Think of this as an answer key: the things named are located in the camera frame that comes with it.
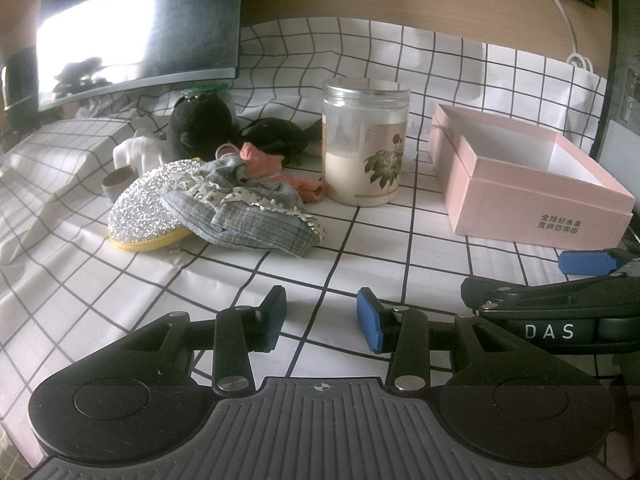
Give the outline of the silver glitter yellow slipper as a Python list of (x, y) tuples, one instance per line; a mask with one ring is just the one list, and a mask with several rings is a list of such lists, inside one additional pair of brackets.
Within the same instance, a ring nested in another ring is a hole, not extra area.
[(160, 189), (171, 177), (201, 164), (195, 159), (168, 162), (132, 182), (108, 215), (107, 231), (112, 244), (128, 252), (150, 252), (189, 236), (191, 232), (164, 207)]

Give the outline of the white cloth glove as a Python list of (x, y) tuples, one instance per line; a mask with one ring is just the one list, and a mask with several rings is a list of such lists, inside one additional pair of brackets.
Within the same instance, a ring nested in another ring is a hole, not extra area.
[(114, 168), (131, 166), (139, 176), (171, 161), (168, 144), (153, 136), (145, 128), (138, 129), (134, 136), (114, 147)]

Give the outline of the pink cardboard box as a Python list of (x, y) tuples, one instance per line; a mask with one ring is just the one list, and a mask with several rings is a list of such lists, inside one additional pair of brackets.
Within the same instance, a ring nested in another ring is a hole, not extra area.
[(616, 246), (634, 196), (562, 134), (439, 105), (428, 151), (451, 229), (565, 249)]

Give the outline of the blue plaid cloth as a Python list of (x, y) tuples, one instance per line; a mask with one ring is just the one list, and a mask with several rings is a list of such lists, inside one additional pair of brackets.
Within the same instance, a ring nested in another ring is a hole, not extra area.
[(174, 174), (160, 189), (160, 200), (182, 226), (224, 247), (301, 257), (324, 235), (291, 185), (250, 177), (238, 156)]

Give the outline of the pink fabric scrunchie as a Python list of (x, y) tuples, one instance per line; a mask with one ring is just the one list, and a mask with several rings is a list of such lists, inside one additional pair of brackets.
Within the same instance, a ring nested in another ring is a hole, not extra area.
[(248, 176), (252, 179), (265, 178), (291, 185), (304, 203), (317, 203), (323, 197), (323, 183), (309, 178), (293, 177), (283, 172), (282, 155), (269, 155), (250, 142), (245, 142), (242, 148), (231, 143), (221, 144), (216, 149), (216, 159), (236, 155), (245, 162)]

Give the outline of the black white grid tablecloth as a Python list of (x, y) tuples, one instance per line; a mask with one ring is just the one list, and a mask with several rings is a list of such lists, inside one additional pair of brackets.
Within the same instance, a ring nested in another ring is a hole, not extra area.
[(411, 91), (396, 197), (374, 208), (322, 200), (326, 231), (303, 258), (235, 250), (188, 237), (134, 254), (116, 248), (102, 181), (114, 147), (137, 128), (164, 132), (175, 89), (104, 96), (41, 127), (1, 159), (1, 472), (24, 477), (41, 452), (29, 428), (35, 388), (60, 368), (161, 315), (196, 320), (288, 293), (277, 348), (252, 359), (257, 377), (382, 374), (360, 336), (355, 296), (447, 321), (469, 275), (524, 284), (560, 278), (553, 248), (451, 231), (427, 147), (439, 104), (462, 105), (559, 130), (583, 150), (596, 135), (605, 80), (522, 50), (356, 18), (293, 18), (244, 28), (231, 91), (239, 120), (320, 116), (323, 81), (396, 80)]

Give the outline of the cardboard tape roll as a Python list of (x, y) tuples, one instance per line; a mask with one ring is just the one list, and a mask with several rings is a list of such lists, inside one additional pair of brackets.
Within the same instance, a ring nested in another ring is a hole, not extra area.
[(123, 166), (110, 172), (102, 181), (102, 188), (108, 200), (114, 204), (120, 194), (128, 188), (128, 186), (137, 180), (137, 169), (133, 166)]

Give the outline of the clear plastic jar floral label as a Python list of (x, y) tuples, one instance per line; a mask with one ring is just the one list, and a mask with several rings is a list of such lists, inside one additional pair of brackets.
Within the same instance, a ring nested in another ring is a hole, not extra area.
[(410, 90), (396, 81), (332, 78), (323, 84), (322, 182), (339, 203), (373, 207), (396, 195)]

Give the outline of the green lid jar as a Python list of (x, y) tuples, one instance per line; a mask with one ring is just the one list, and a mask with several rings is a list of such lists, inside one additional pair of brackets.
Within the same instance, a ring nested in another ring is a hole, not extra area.
[(204, 81), (199, 86), (186, 88), (181, 91), (181, 95), (186, 99), (197, 98), (198, 96), (209, 96), (213, 94), (221, 99), (226, 107), (230, 110), (232, 124), (237, 127), (239, 125), (238, 115), (236, 114), (235, 102), (231, 94), (230, 86), (223, 81)]

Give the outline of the black monitor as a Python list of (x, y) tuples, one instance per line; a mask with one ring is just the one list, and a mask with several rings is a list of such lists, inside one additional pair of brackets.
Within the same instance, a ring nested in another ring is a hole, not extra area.
[(38, 105), (238, 71), (241, 0), (41, 0)]

